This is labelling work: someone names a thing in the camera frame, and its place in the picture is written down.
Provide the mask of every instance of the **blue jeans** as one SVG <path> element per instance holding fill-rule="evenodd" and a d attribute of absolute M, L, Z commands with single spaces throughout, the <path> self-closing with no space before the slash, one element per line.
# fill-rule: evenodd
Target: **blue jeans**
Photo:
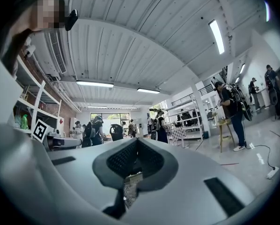
<path fill-rule="evenodd" d="M 239 146 L 241 147 L 246 145 L 244 130 L 242 126 L 242 116 L 243 112 L 240 110 L 233 117 L 230 118 L 232 120 L 234 130 L 239 139 Z"/>

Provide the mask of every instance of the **jeans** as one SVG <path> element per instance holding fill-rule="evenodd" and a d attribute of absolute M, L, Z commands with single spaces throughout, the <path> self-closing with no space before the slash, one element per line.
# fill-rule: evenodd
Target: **jeans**
<path fill-rule="evenodd" d="M 256 109 L 260 108 L 260 103 L 258 102 L 258 94 L 257 93 L 252 93 L 253 99 L 254 99 L 254 106 Z"/>
<path fill-rule="evenodd" d="M 240 110 L 233 117 L 230 118 L 232 120 L 234 130 L 239 139 L 239 146 L 241 146 L 241 147 L 246 145 L 244 129 L 242 126 L 242 115 L 243 115 L 243 112 Z"/>
<path fill-rule="evenodd" d="M 275 105 L 276 115 L 280 116 L 280 92 L 276 92 L 277 104 Z"/>

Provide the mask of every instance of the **black rectangular strip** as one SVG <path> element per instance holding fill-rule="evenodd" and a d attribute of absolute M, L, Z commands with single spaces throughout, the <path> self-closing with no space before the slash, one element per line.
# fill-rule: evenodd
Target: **black rectangular strip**
<path fill-rule="evenodd" d="M 204 183 L 229 217 L 244 208 L 240 201 L 218 178 L 204 180 Z"/>
<path fill-rule="evenodd" d="M 52 160 L 52 164 L 54 166 L 57 166 L 57 165 L 60 165 L 60 164 L 69 163 L 69 162 L 74 161 L 74 160 L 75 160 L 74 157 L 63 157 L 63 158 Z"/>

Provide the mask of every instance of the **white sneaker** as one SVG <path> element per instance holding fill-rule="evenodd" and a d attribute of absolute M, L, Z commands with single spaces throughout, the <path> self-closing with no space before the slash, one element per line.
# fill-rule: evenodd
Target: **white sneaker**
<path fill-rule="evenodd" d="M 234 148 L 234 151 L 238 152 L 238 151 L 243 150 L 243 149 L 245 149 L 245 146 L 243 146 L 243 147 L 237 146 L 236 148 Z"/>

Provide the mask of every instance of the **checkered tablecloth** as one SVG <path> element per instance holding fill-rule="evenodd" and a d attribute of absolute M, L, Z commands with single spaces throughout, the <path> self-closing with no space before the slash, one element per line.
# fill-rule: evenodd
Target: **checkered tablecloth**
<path fill-rule="evenodd" d="M 182 137 L 186 137 L 186 133 L 181 128 L 177 128 L 172 131 L 172 140 L 174 142 L 181 139 Z"/>

